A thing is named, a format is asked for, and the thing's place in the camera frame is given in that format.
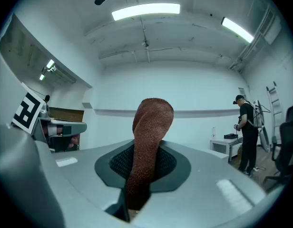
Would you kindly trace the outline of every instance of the man's hand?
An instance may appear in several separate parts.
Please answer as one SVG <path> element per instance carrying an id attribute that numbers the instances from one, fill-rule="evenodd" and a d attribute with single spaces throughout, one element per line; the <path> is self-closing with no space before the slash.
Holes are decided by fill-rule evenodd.
<path id="1" fill-rule="evenodd" d="M 241 131 L 237 124 L 234 124 L 234 129 L 236 129 L 237 131 Z"/>

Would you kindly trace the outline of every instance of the rolled towel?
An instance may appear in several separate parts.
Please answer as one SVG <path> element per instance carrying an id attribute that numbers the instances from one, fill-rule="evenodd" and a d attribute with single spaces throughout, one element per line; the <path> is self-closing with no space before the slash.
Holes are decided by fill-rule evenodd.
<path id="1" fill-rule="evenodd" d="M 173 118 L 172 106 L 163 99 L 145 99 L 137 109 L 133 121 L 134 161 L 126 183 L 129 209 L 140 210 L 149 198 L 159 143 L 169 130 Z"/>

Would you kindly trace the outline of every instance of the black cap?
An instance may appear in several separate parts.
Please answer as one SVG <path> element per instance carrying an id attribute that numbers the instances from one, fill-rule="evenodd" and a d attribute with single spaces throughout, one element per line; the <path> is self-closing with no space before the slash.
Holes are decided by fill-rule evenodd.
<path id="1" fill-rule="evenodd" d="M 233 104 L 236 105 L 239 99 L 244 99 L 244 97 L 242 95 L 237 95 L 235 101 L 233 101 Z"/>

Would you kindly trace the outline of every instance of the black pants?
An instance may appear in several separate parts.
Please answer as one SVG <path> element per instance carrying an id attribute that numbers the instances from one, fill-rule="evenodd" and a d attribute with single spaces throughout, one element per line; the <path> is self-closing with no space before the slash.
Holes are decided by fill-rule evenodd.
<path id="1" fill-rule="evenodd" d="M 244 136 L 243 138 L 242 160 L 240 163 L 240 167 L 238 168 L 241 172 L 245 171 L 248 161 L 249 161 L 249 166 L 247 168 L 247 172 L 249 174 L 255 166 L 257 137 L 258 137 L 258 134 L 254 134 L 249 137 Z"/>

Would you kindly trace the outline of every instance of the ceiling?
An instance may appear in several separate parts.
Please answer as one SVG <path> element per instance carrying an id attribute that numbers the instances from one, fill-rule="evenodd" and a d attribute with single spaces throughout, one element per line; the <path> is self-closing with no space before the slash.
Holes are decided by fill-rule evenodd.
<path id="1" fill-rule="evenodd" d="M 71 6 L 82 34 L 105 67 L 147 62 L 140 17 L 114 21 L 112 12 L 137 0 L 63 0 Z M 139 4 L 179 3 L 180 14 L 141 17 L 149 41 L 150 61 L 180 60 L 230 68 L 248 43 L 221 25 L 223 17 L 252 35 L 266 11 L 264 0 L 138 0 Z"/>
<path id="2" fill-rule="evenodd" d="M 57 71 L 46 72 L 45 78 L 39 81 L 42 69 L 50 61 L 50 58 L 21 30 L 19 21 L 15 16 L 12 17 L 10 25 L 0 42 L 0 51 L 19 80 L 30 78 L 51 88 L 67 86 L 76 81 L 74 77 L 58 65 L 55 65 Z"/>

